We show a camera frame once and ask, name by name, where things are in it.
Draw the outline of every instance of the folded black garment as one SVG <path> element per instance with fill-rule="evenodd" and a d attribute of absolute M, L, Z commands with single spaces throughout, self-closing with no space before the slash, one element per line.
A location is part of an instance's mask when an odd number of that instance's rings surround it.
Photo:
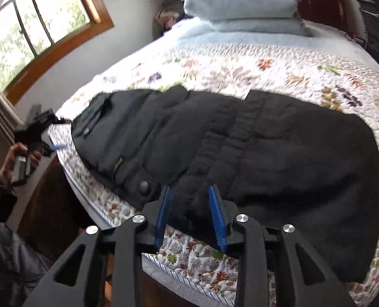
<path fill-rule="evenodd" d="M 362 282 L 379 233 L 373 132 L 287 96 L 245 100 L 176 86 L 99 94 L 72 125 L 92 175 L 137 209 L 176 198 L 170 224 L 216 246 L 208 187 L 262 225 L 296 226 L 341 281 Z"/>

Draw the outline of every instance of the person's arm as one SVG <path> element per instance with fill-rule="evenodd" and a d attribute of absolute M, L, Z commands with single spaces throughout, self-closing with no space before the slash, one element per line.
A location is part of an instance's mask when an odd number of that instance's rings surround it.
<path fill-rule="evenodd" d="M 27 152 L 27 148 L 17 143 L 9 148 L 9 152 L 0 170 L 0 222 L 5 222 L 16 204 L 17 197 L 13 191 L 10 181 L 13 176 L 13 167 L 16 155 L 20 152 Z M 41 160 L 40 152 L 35 152 L 30 156 L 31 167 L 35 169 Z"/>

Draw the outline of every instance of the blue gripper pad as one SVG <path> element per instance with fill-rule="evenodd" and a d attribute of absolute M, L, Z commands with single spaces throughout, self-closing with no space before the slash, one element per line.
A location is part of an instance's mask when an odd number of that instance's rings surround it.
<path fill-rule="evenodd" d="M 213 186 L 209 187 L 209 209 L 211 210 L 212 214 L 216 241 L 218 243 L 218 246 L 221 248 L 221 251 L 225 253 L 228 248 L 228 243 L 226 241 L 226 226 L 216 193 L 217 192 Z"/>
<path fill-rule="evenodd" d="M 162 243 L 164 241 L 165 226 L 166 226 L 168 216 L 169 216 L 168 202 L 169 202 L 171 194 L 172 192 L 171 192 L 170 187 L 166 187 L 164 190 L 164 194 L 161 195 L 162 201 L 161 201 L 161 206 L 158 212 L 157 223 L 155 225 L 154 245 L 157 248 L 157 250 L 161 248 Z"/>

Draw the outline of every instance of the wooden window frame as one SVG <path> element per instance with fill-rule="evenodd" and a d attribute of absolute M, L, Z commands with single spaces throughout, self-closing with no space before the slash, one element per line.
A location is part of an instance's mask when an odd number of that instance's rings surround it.
<path fill-rule="evenodd" d="M 103 0 L 81 0 L 81 2 L 90 18 L 90 23 L 68 34 L 41 54 L 35 56 L 35 58 L 16 75 L 3 91 L 6 98 L 13 105 L 15 105 L 32 85 L 57 61 L 88 40 L 114 27 Z"/>

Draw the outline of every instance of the window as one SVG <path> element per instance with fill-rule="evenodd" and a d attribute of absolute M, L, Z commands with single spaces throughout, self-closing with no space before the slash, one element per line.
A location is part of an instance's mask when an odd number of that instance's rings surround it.
<path fill-rule="evenodd" d="M 113 26 L 102 0 L 4 0 L 0 91 L 15 104 L 59 59 Z"/>

